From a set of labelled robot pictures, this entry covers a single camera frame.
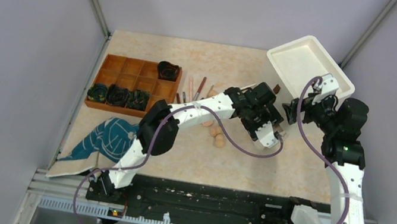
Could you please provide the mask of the white drawer organizer box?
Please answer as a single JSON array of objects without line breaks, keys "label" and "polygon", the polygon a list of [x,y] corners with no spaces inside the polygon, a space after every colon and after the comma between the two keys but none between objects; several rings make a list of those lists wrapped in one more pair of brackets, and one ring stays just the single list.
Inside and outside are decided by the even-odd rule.
[{"label": "white drawer organizer box", "polygon": [[304,36],[267,51],[256,82],[265,82],[271,89],[280,87],[274,106],[284,118],[280,124],[282,131],[291,128],[282,104],[298,98],[312,78],[326,74],[336,79],[340,102],[353,95],[355,86],[316,37]]}]

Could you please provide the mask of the white pull-out drawer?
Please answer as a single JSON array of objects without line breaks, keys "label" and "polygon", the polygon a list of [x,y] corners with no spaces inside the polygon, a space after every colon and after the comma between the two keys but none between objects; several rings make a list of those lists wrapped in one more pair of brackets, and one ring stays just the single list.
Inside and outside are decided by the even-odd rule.
[{"label": "white pull-out drawer", "polygon": [[257,87],[257,83],[253,83],[251,85],[248,85],[248,86],[240,88],[240,91],[243,92],[243,93],[246,93],[248,91],[254,90],[254,88],[256,88],[256,87]]}]

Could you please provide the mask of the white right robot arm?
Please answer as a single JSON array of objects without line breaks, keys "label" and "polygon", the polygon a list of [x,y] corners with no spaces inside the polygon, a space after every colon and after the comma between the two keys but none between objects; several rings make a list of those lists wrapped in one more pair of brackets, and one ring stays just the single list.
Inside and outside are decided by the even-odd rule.
[{"label": "white right robot arm", "polygon": [[[334,94],[301,92],[283,106],[290,123],[297,123],[306,145],[324,162],[330,186],[330,224],[365,224],[363,176],[366,167],[358,141],[367,122],[368,106],[354,98],[342,104]],[[305,204],[283,209],[280,224],[322,224],[317,210]]]}]

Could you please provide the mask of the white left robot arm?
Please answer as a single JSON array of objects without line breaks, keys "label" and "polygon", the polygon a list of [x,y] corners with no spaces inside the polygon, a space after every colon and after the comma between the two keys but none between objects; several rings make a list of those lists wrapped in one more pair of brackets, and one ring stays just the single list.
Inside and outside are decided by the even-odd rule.
[{"label": "white left robot arm", "polygon": [[283,148],[281,135],[275,125],[282,116],[274,106],[276,94],[266,84],[253,87],[230,87],[212,97],[182,104],[155,103],[140,121],[137,135],[128,150],[111,168],[101,170],[97,182],[108,202],[119,201],[124,187],[131,184],[138,170],[150,156],[168,152],[178,131],[204,122],[239,119],[252,141],[264,148]]}]

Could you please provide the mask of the maroon makeup pencil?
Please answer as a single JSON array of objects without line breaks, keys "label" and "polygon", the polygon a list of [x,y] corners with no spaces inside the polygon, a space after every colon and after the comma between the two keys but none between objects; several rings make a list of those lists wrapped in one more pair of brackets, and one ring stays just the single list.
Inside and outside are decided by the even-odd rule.
[{"label": "maroon makeup pencil", "polygon": [[203,79],[201,80],[199,87],[197,88],[197,91],[194,95],[193,101],[197,101],[199,99],[199,96],[201,94],[202,89],[204,88],[204,84],[206,83],[207,78],[203,77]]}]

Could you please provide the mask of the pink makeup pencil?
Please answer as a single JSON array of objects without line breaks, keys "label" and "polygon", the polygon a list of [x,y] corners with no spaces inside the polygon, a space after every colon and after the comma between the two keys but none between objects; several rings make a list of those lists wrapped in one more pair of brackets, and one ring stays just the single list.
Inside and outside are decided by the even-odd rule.
[{"label": "pink makeup pencil", "polygon": [[192,76],[189,77],[188,79],[189,83],[188,83],[188,100],[189,101],[193,101],[194,99],[194,79]]}]

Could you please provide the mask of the black coiled band top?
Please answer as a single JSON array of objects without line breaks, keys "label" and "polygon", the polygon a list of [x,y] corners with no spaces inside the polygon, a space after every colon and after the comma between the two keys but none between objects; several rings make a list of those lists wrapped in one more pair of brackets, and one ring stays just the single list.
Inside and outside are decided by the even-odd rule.
[{"label": "black coiled band top", "polygon": [[172,64],[168,61],[160,61],[157,64],[157,75],[160,80],[176,81],[180,74],[179,65]]}]

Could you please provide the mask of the black coiled band right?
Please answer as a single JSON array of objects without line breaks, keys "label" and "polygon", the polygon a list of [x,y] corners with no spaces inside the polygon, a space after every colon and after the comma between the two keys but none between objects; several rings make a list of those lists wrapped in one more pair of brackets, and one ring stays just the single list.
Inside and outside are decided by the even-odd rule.
[{"label": "black coiled band right", "polygon": [[138,111],[145,111],[150,99],[150,93],[140,89],[129,93],[126,107]]}]

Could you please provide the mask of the wooden compartment tray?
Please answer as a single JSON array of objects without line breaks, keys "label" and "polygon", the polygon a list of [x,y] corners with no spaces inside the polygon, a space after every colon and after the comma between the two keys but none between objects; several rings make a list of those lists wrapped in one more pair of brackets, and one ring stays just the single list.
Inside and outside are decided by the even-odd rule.
[{"label": "wooden compartment tray", "polygon": [[182,79],[182,68],[176,81],[160,80],[157,75],[157,62],[142,59],[127,58],[109,54],[97,72],[93,84],[102,83],[108,88],[111,84],[127,88],[130,92],[140,89],[150,93],[150,99],[145,111],[131,108],[115,107],[105,103],[89,101],[85,98],[85,104],[92,109],[115,112],[142,118],[158,101],[164,100],[171,104],[176,100],[176,94]]}]

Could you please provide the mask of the black coiled band middle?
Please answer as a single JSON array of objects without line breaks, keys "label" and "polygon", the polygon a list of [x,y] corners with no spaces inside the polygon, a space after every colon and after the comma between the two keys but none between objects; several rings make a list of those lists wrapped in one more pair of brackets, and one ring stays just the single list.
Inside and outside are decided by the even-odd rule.
[{"label": "black coiled band middle", "polygon": [[130,96],[127,88],[111,84],[106,92],[106,104],[115,107],[125,107]]}]

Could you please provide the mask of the teal patterned cloth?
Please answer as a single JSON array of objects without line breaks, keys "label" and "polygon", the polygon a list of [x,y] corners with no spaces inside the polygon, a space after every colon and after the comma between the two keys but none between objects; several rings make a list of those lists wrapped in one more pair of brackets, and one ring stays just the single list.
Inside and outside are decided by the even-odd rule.
[{"label": "teal patterned cloth", "polygon": [[128,152],[139,131],[138,124],[131,124],[121,118],[110,118],[92,129],[58,162],[85,161],[94,153],[118,163]]}]

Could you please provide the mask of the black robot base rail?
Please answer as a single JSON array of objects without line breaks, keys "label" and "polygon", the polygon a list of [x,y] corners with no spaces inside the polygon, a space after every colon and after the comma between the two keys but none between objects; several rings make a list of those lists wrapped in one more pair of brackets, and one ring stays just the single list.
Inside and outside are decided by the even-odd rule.
[{"label": "black robot base rail", "polygon": [[172,224],[288,224],[289,205],[298,201],[140,174],[113,191],[92,181],[85,197],[119,204],[127,217],[161,220],[167,213]]}]

